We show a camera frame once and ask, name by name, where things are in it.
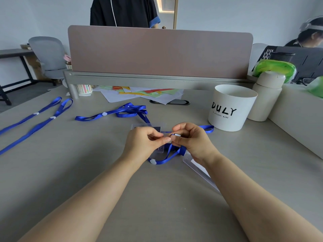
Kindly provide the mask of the black mesh chair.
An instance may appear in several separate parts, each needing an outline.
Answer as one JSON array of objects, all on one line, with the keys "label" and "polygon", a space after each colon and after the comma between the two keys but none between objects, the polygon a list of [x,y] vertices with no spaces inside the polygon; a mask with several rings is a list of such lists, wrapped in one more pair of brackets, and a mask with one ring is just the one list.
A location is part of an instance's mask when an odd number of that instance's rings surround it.
[{"label": "black mesh chair", "polygon": [[297,73],[289,83],[303,78],[315,79],[323,76],[323,48],[267,46],[258,61],[263,59],[285,61],[295,65]]}]

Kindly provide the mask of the striped paper cup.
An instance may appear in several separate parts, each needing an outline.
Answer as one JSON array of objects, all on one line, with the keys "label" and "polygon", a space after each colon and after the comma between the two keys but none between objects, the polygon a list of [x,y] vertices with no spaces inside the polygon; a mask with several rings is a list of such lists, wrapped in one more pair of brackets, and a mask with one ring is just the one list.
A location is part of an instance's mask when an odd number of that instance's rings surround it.
[{"label": "striped paper cup", "polygon": [[79,96],[90,96],[93,92],[91,85],[76,85]]}]

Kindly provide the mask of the grey office chair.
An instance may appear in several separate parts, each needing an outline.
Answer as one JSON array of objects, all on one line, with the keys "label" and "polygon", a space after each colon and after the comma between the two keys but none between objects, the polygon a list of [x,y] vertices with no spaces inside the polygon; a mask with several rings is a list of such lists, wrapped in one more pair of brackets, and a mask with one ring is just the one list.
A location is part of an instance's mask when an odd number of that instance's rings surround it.
[{"label": "grey office chair", "polygon": [[56,80],[64,79],[67,70],[64,56],[66,55],[62,42],[54,37],[35,36],[28,43],[38,58],[42,75],[49,78],[56,86]]}]

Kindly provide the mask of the black-legged side desk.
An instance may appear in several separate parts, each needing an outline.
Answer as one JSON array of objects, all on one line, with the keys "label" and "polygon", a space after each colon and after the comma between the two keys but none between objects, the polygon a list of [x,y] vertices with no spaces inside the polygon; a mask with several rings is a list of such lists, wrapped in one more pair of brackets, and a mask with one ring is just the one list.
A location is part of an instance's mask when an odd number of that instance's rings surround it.
[{"label": "black-legged side desk", "polygon": [[28,50],[28,49],[6,49],[6,50],[0,50],[0,59],[8,59],[8,58],[15,58],[15,57],[19,57],[24,69],[26,70],[26,73],[28,75],[28,79],[26,80],[21,80],[18,82],[14,82],[12,84],[8,84],[5,86],[1,86],[0,85],[0,102],[5,102],[6,105],[11,106],[12,103],[10,101],[10,99],[8,98],[8,96],[6,95],[6,92],[3,90],[4,88],[8,88],[8,87],[12,87],[15,85],[19,85],[25,82],[30,82],[32,85],[38,83],[38,80],[34,80],[30,70],[26,64],[26,61],[24,59],[24,57],[29,56],[29,55],[35,55],[35,53],[32,50]]}]

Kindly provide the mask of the light wooden door frame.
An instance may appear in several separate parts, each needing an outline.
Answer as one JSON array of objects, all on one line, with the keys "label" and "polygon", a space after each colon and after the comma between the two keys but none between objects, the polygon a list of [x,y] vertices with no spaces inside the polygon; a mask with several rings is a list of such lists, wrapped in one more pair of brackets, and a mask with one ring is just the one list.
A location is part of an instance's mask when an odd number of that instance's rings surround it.
[{"label": "light wooden door frame", "polygon": [[161,20],[159,29],[176,29],[179,0],[154,0],[157,14]]}]

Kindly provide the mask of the white bucket with black lettering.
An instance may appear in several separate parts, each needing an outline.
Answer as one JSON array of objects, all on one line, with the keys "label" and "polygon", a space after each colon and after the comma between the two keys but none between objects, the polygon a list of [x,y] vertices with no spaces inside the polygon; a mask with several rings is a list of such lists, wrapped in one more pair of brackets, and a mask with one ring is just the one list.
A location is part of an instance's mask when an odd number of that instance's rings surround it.
[{"label": "white bucket with black lettering", "polygon": [[215,86],[208,122],[223,131],[241,130],[257,96],[256,91],[239,85]]}]

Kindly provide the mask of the white side partition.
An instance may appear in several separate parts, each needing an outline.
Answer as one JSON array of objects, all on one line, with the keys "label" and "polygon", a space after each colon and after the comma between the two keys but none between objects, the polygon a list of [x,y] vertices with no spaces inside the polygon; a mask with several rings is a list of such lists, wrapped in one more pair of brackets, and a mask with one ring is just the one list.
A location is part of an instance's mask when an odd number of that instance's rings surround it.
[{"label": "white side partition", "polygon": [[284,84],[269,119],[323,159],[323,98],[304,85]]}]

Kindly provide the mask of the person's left hand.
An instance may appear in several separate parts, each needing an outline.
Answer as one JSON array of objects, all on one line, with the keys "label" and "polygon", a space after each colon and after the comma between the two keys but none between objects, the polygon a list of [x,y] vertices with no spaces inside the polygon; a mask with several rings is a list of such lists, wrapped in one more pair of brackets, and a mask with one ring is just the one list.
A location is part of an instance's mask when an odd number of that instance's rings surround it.
[{"label": "person's left hand", "polygon": [[155,150],[148,148],[149,137],[165,137],[163,133],[152,127],[136,127],[127,136],[125,147],[120,159],[133,166],[140,167]]}]

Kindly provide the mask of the person's right forearm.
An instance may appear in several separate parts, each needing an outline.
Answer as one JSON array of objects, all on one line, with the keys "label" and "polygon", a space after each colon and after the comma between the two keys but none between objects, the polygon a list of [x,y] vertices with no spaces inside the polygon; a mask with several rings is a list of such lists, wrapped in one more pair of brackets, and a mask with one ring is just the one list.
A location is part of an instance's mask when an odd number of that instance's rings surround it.
[{"label": "person's right forearm", "polygon": [[198,161],[250,242],[323,242],[323,233],[222,154]]}]

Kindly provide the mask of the person's left forearm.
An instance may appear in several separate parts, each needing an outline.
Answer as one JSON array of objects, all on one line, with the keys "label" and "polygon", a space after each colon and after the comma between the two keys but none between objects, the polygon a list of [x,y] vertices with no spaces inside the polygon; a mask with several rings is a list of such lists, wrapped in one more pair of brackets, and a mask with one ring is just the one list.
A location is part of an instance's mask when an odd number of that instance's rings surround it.
[{"label": "person's left forearm", "polygon": [[144,162],[145,159],[120,157],[18,242],[95,242],[129,180]]}]

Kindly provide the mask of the clear badge holder blue insert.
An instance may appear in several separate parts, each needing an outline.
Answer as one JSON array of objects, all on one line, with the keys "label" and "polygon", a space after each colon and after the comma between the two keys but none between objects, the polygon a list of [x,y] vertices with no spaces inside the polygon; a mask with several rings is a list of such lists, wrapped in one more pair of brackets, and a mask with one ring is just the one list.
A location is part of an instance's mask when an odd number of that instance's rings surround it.
[{"label": "clear badge holder blue insert", "polygon": [[[160,132],[160,133],[163,133],[165,134],[166,133],[166,128],[167,128],[167,124],[166,123],[140,123],[140,124],[132,124],[131,125],[131,130],[133,130],[134,128],[136,127],[152,127],[154,128],[156,131]],[[165,145],[159,147],[158,149],[156,149],[154,151],[154,153],[159,153],[159,154],[162,154],[164,153],[164,148],[165,148]]]}]

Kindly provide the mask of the white headset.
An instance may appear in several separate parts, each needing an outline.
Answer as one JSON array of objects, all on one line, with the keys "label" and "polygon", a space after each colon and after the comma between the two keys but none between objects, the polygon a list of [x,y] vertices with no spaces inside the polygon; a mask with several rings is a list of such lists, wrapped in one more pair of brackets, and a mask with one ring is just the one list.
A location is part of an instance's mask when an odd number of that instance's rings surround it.
[{"label": "white headset", "polygon": [[311,18],[301,24],[300,32],[306,31],[308,29],[323,31],[323,15]]}]

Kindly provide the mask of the cardboard box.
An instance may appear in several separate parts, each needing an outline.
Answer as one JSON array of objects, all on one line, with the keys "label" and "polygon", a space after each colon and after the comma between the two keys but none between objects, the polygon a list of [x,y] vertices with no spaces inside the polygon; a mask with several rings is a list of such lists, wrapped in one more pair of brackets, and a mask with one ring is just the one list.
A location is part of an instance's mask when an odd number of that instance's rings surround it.
[{"label": "cardboard box", "polygon": [[41,64],[37,58],[37,56],[34,53],[31,53],[29,55],[24,56],[26,63],[30,69],[31,75],[33,79],[42,81],[42,82],[51,82],[52,80],[46,76],[43,75]]}]

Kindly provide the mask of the cream bottle with lid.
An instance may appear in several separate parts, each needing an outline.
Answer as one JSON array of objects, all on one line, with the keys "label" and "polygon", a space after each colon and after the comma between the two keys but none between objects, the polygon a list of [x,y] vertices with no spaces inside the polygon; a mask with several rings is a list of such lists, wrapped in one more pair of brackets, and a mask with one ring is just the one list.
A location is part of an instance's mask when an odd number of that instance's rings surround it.
[{"label": "cream bottle with lid", "polygon": [[285,81],[285,75],[265,71],[260,74],[252,90],[258,94],[249,114],[248,119],[264,122],[275,105]]}]

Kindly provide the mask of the green plastic bag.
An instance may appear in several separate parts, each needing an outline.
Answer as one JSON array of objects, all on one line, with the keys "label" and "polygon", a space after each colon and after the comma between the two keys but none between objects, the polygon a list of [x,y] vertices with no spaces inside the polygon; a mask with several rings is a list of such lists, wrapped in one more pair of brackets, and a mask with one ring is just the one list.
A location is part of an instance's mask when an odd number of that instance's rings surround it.
[{"label": "green plastic bag", "polygon": [[306,90],[316,97],[323,98],[323,76],[315,78],[306,86]]}]

